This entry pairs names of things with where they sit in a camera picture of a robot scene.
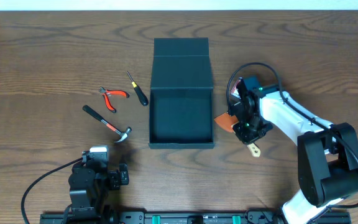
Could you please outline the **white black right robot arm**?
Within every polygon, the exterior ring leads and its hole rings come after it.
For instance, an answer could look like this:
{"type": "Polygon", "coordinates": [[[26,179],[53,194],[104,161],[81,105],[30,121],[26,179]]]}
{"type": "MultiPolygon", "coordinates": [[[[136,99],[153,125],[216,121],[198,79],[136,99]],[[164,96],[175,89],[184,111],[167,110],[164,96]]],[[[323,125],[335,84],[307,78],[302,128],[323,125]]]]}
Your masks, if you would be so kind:
{"type": "Polygon", "coordinates": [[[295,102],[279,84],[262,87],[255,77],[234,85],[238,101],[229,105],[238,139],[253,145],[273,127],[297,147],[299,191],[269,223],[350,223],[340,203],[358,193],[358,139],[348,123],[333,124],[295,102]]]}

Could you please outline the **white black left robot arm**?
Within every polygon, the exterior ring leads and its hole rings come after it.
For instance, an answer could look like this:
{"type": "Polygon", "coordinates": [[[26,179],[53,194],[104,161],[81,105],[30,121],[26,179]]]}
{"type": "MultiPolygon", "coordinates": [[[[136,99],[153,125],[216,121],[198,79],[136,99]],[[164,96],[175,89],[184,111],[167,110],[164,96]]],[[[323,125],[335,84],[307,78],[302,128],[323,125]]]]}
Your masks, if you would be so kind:
{"type": "Polygon", "coordinates": [[[65,212],[68,223],[109,223],[111,206],[106,202],[110,191],[129,184],[127,164],[120,163],[117,170],[109,170],[107,161],[88,160],[76,164],[68,179],[70,210],[65,212]]]}

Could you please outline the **orange scraper with wooden handle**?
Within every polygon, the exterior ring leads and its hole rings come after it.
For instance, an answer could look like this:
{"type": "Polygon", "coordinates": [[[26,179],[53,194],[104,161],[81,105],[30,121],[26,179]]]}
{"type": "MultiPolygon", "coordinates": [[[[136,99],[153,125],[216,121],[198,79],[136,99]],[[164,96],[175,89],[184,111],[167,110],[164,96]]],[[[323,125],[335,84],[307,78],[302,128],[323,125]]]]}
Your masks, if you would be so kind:
{"type": "MultiPolygon", "coordinates": [[[[220,128],[229,133],[234,133],[233,127],[239,122],[236,116],[230,116],[228,113],[223,113],[215,117],[214,121],[220,128]]],[[[261,151],[254,143],[246,144],[246,146],[248,147],[253,157],[260,157],[261,151]]]]}

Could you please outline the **small claw hammer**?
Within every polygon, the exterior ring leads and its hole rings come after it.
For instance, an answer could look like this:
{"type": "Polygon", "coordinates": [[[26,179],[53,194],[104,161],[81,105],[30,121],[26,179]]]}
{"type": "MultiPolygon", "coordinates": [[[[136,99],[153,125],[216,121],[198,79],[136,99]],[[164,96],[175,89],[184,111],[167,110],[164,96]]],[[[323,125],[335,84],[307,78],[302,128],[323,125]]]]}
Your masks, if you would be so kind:
{"type": "Polygon", "coordinates": [[[98,120],[99,122],[103,123],[107,128],[114,131],[116,134],[119,135],[119,139],[115,141],[115,143],[123,142],[127,139],[129,133],[132,131],[131,127],[127,127],[125,131],[120,131],[115,126],[113,126],[111,123],[106,121],[99,113],[97,113],[94,109],[89,107],[88,105],[84,105],[82,107],[83,111],[88,113],[90,116],[92,116],[94,119],[98,120]]]}

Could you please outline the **black yellow screwdriver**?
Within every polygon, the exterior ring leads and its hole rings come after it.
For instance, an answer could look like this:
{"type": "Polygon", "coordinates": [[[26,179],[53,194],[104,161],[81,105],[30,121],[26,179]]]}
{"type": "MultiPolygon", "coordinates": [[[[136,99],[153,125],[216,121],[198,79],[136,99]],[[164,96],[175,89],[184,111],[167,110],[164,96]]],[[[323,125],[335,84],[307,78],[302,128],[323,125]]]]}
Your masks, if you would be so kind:
{"type": "Polygon", "coordinates": [[[143,106],[147,106],[149,104],[148,98],[146,97],[146,95],[144,94],[144,92],[142,91],[141,87],[134,81],[134,79],[132,78],[131,74],[127,71],[126,72],[128,77],[131,80],[131,84],[133,86],[133,89],[139,99],[139,102],[141,103],[141,105],[143,106]]]}

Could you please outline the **blue clear screwdriver set case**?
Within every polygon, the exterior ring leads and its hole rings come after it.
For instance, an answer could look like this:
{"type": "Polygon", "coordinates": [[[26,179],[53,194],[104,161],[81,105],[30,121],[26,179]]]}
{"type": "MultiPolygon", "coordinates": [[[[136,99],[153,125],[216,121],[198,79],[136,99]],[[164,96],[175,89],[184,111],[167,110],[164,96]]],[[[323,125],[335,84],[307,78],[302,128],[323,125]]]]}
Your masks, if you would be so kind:
{"type": "Polygon", "coordinates": [[[233,97],[233,98],[237,98],[237,99],[240,99],[240,95],[239,95],[239,92],[237,90],[237,85],[241,82],[242,80],[242,77],[239,77],[237,79],[237,81],[234,83],[234,86],[232,87],[231,91],[230,91],[230,95],[233,97]]]}

